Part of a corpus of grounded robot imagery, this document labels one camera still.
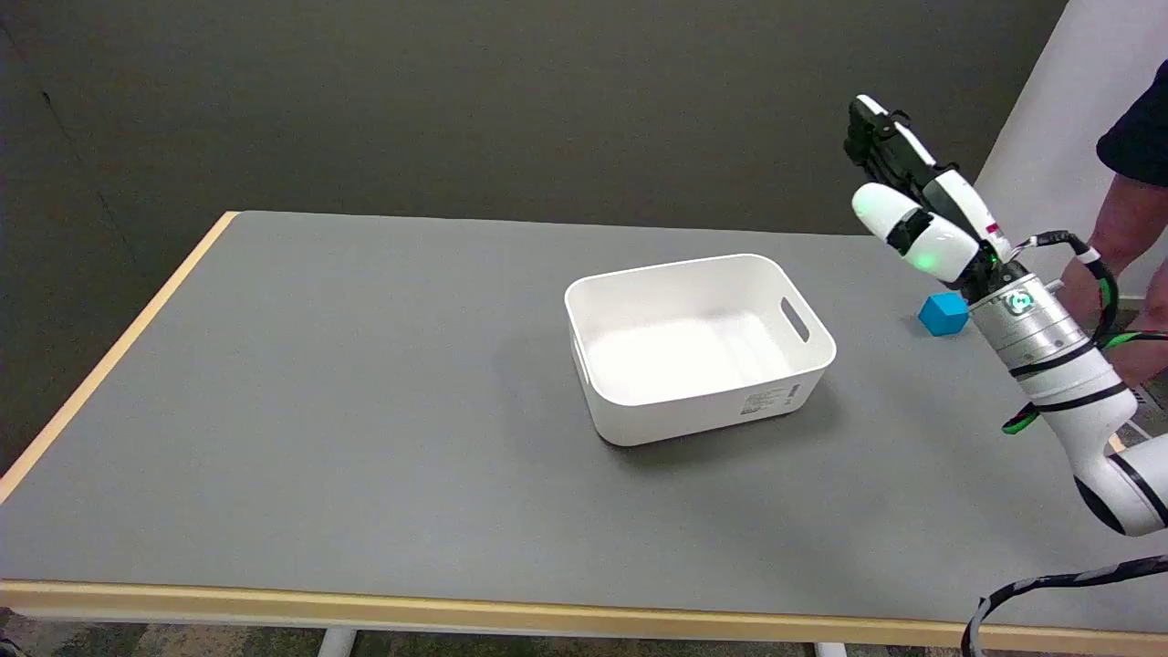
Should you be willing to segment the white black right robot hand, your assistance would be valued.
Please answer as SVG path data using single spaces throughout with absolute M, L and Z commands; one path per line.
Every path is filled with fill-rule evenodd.
M 868 179 L 850 207 L 872 236 L 969 303 L 1029 276 L 975 187 L 923 146 L 908 115 L 858 95 L 848 116 L 844 151 Z

